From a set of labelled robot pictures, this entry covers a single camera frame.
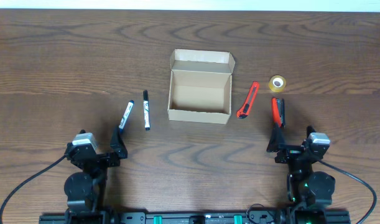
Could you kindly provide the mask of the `red and black stapler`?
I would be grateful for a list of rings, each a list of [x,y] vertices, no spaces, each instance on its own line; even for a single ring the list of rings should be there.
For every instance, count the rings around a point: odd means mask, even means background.
[[[275,124],[280,128],[285,127],[285,101],[280,98],[272,98],[272,119]]]

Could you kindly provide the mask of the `blue whiteboard marker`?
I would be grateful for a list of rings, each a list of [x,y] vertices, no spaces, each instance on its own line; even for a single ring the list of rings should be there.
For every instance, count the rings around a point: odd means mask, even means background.
[[[118,126],[118,128],[119,128],[119,132],[120,132],[121,134],[122,134],[123,131],[124,131],[124,127],[125,127],[125,125],[126,125],[126,123],[127,123],[127,120],[128,120],[128,118],[129,118],[129,115],[131,114],[131,111],[132,111],[133,106],[134,106],[134,101],[133,101],[133,100],[130,100],[130,101],[128,102],[128,104],[127,104],[127,107],[126,107],[126,109],[125,109],[125,111],[124,111],[124,113],[123,113],[123,116],[122,116],[122,118],[121,118],[120,124],[119,124],[119,126]]]

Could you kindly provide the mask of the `red utility knife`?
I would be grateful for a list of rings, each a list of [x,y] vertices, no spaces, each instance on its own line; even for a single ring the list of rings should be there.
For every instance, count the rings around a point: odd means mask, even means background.
[[[253,107],[253,103],[254,103],[254,100],[257,96],[258,90],[259,90],[259,83],[256,81],[253,81],[253,83],[252,83],[252,85],[248,91],[247,97],[244,101],[244,104],[236,112],[237,118],[244,119],[244,118],[248,117],[248,115],[250,114],[250,111]]]

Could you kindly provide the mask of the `yellow tape roll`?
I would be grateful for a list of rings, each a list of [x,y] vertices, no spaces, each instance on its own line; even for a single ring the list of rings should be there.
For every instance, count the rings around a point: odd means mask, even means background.
[[[269,81],[269,88],[271,91],[279,93],[284,90],[286,86],[286,80],[283,76],[274,75]]]

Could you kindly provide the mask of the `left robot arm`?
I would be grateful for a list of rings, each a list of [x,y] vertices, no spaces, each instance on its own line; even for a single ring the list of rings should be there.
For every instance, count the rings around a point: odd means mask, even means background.
[[[64,185],[67,205],[74,213],[95,212],[103,204],[108,169],[120,166],[120,160],[128,152],[116,126],[110,141],[111,152],[97,153],[93,133],[81,130],[72,142],[67,144],[64,156],[81,171],[72,174]]]

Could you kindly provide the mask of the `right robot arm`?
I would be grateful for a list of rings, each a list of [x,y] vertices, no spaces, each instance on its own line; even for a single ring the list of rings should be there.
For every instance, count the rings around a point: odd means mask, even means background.
[[[328,136],[316,132],[312,126],[307,127],[307,137],[300,145],[290,145],[279,125],[273,125],[267,152],[276,153],[276,163],[288,165],[287,195],[293,203],[292,211],[319,210],[332,204],[335,178],[312,168],[323,159],[329,147]]]

